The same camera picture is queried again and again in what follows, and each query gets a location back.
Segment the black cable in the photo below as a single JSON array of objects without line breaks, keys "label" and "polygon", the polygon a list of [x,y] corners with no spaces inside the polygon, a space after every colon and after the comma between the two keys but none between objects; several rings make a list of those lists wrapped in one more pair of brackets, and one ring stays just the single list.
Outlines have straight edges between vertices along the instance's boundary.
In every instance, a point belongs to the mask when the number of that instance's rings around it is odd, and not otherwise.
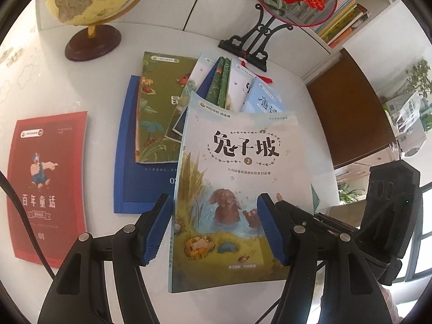
[{"label": "black cable", "polygon": [[[324,265],[325,265],[325,262],[324,261],[322,261],[318,266],[317,266],[317,271],[318,270],[320,270],[322,267],[324,267]],[[268,314],[279,304],[279,301],[280,301],[280,297],[279,297],[279,299],[275,302],[275,303],[273,303],[271,306],[270,306],[270,308],[268,309],[268,310],[266,310],[265,311],[265,313],[262,315],[262,316],[260,316],[260,319],[258,319],[256,322],[255,322],[255,324],[259,324],[266,316],[268,316]]]},{"label": "black cable", "polygon": [[3,191],[6,193],[6,195],[10,198],[13,205],[15,206],[16,210],[19,213],[19,216],[21,217],[22,223],[24,224],[25,230],[27,231],[27,234],[30,238],[30,241],[32,242],[32,245],[36,251],[36,254],[38,255],[40,261],[42,262],[43,266],[47,270],[48,274],[50,275],[51,279],[54,279],[55,275],[53,270],[51,269],[50,265],[48,264],[44,254],[42,253],[42,250],[38,244],[38,240],[36,239],[36,236],[33,232],[32,226],[30,224],[29,218],[27,217],[27,213],[25,212],[25,209],[21,203],[21,200],[19,199],[18,195],[16,194],[14,188],[10,184],[10,182],[7,180],[7,178],[3,175],[3,173],[0,171],[0,186],[3,189]]}]

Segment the white table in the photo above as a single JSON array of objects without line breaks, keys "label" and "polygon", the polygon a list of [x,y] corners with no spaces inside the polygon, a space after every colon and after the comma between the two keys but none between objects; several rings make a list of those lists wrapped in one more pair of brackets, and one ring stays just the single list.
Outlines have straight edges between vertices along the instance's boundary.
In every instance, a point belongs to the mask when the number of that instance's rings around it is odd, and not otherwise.
[{"label": "white table", "polygon": [[[144,51],[198,57],[202,51],[230,56],[218,49],[218,40],[174,29],[114,23],[123,40],[98,60],[73,63],[64,55],[68,40],[79,27],[59,27],[29,33],[16,43],[24,45],[18,61],[0,64],[0,169],[6,173],[16,120],[87,110],[89,121],[84,153],[84,205],[88,231],[94,237],[113,234],[137,215],[113,213],[114,158],[124,96],[131,75],[139,75]],[[302,80],[291,72],[268,64],[288,110],[296,112],[303,129],[304,146],[312,184],[321,200],[320,209],[339,202],[336,180],[325,135]],[[279,298],[284,281],[226,286],[181,294],[169,294],[169,230],[158,256],[142,268],[146,287],[161,323],[254,323]],[[44,268],[20,259],[12,252],[6,217],[6,199],[0,200],[0,279],[32,323],[50,286]],[[107,263],[107,290],[114,323],[122,323],[115,296],[112,265]]]}]

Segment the black decorative stand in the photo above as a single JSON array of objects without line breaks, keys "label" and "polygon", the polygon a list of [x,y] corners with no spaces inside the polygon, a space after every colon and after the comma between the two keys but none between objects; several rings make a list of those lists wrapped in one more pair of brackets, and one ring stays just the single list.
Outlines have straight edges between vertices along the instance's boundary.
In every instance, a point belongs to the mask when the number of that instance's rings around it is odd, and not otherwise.
[{"label": "black decorative stand", "polygon": [[[255,8],[260,11],[260,17],[258,19],[258,22],[256,23],[255,27],[253,27],[251,30],[249,30],[245,35],[238,36],[233,35],[228,40],[221,40],[219,42],[219,47],[221,49],[224,49],[225,51],[228,51],[238,57],[244,58],[249,63],[253,64],[255,67],[261,69],[264,72],[267,72],[267,59],[269,57],[268,53],[264,51],[269,39],[271,36],[281,29],[288,29],[293,30],[294,27],[289,24],[280,25],[276,28],[270,29],[270,25],[275,21],[276,17],[272,16],[269,21],[264,25],[262,23],[263,17],[264,17],[264,8],[259,3],[255,5]],[[252,41],[250,46],[247,50],[243,50],[243,46],[245,45],[246,41],[249,40],[249,38],[255,33],[258,32],[258,35],[256,38]],[[260,40],[262,36],[265,36],[264,40],[262,41],[261,45],[253,52],[251,53],[252,49],[254,48],[255,44]]]}]

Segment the globe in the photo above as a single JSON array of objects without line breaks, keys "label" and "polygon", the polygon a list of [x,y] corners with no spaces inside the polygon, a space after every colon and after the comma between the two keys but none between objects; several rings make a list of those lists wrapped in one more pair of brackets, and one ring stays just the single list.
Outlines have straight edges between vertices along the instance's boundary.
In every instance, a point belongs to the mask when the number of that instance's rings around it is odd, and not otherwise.
[{"label": "globe", "polygon": [[50,13],[60,22],[88,26],[77,33],[65,49],[68,59],[87,61],[107,54],[120,44],[120,32],[112,26],[103,24],[128,12],[140,0],[45,1]]}]

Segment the red tassel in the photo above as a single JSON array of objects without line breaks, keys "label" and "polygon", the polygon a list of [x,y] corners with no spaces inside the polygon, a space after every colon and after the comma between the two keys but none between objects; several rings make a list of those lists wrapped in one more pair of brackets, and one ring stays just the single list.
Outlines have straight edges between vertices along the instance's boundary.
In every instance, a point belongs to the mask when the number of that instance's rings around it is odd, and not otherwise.
[{"label": "red tassel", "polygon": [[[241,60],[241,65],[243,66],[243,67],[245,67],[246,69],[248,69],[247,67],[246,67],[246,62],[245,62],[245,60],[243,60],[243,59],[240,59]],[[264,83],[266,83],[266,84],[271,84],[271,83],[273,83],[273,80],[272,79],[270,79],[269,77],[264,77],[263,75],[258,75],[258,74],[255,74],[258,78],[260,78]]]}]

